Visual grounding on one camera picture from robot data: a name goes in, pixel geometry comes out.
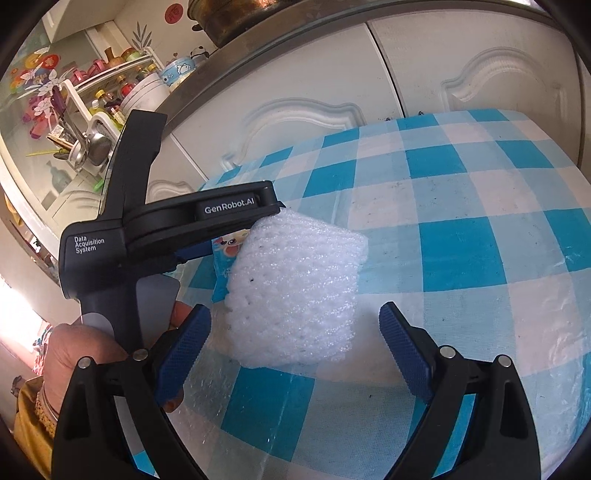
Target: metal screw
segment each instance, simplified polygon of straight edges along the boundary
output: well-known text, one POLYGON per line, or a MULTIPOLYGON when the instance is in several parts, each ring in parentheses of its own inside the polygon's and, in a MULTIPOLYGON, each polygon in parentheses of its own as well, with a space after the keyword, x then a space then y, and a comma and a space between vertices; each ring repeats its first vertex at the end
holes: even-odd
POLYGON ((439 349, 439 353, 444 356, 445 358, 454 358, 456 356, 456 351, 453 347, 449 345, 444 345, 439 349))
POLYGON ((90 367, 90 358, 88 358, 87 356, 82 357, 80 360, 78 360, 78 366, 80 368, 90 367))
POLYGON ((511 366, 511 359, 508 356, 506 356, 506 355, 501 355, 499 357, 499 363, 503 367, 510 367, 511 366))
POLYGON ((132 355, 136 362, 141 362, 142 360, 146 360, 148 358, 148 351, 145 349, 136 350, 132 355))

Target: cartoon bowl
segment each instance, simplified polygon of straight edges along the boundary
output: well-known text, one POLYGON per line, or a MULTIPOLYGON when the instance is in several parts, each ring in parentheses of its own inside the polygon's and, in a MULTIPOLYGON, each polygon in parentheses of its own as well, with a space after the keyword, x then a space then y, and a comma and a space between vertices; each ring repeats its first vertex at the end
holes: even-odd
POLYGON ((166 68, 160 73, 160 78, 168 86, 176 82, 179 77, 195 70, 195 62, 191 57, 181 57, 172 63, 166 65, 166 68))

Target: finger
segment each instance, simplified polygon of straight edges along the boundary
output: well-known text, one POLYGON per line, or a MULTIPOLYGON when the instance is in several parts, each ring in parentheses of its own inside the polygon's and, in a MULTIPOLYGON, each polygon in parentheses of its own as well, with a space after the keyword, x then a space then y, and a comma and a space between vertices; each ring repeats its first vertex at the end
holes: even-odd
POLYGON ((191 310, 193 309, 186 303, 183 303, 182 301, 175 301, 173 313, 170 316, 170 325, 175 328, 180 327, 183 324, 185 318, 187 318, 189 313, 191 313, 191 310))
POLYGON ((178 395, 175 398, 173 398, 172 400, 168 400, 163 405, 162 408, 166 413, 172 413, 177 408, 180 407, 180 404, 183 402, 183 399, 184 399, 184 390, 183 390, 183 387, 181 387, 181 390, 178 392, 178 395))

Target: blue checkered tablecloth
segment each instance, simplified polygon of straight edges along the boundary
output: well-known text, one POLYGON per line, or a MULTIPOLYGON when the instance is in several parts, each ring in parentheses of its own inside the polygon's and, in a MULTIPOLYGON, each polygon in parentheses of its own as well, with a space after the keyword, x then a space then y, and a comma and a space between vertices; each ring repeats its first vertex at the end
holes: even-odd
MULTIPOLYGON (((211 179, 272 180, 289 208, 362 232, 353 349, 340 363, 246 369, 228 356, 213 260, 178 270, 214 330, 171 419, 212 480, 382 480, 424 405, 378 330, 393 300, 468 358, 505 353, 534 414, 544 477, 591 414, 591 186, 526 116, 480 110, 306 141, 211 179)), ((473 398, 438 468, 451 468, 473 398)))

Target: pot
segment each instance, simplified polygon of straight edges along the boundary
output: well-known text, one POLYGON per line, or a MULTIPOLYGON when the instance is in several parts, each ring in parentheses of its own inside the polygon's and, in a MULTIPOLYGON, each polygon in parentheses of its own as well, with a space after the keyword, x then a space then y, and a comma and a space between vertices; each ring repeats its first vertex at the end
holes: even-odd
POLYGON ((199 22, 216 47, 299 0, 190 0, 187 16, 199 22))

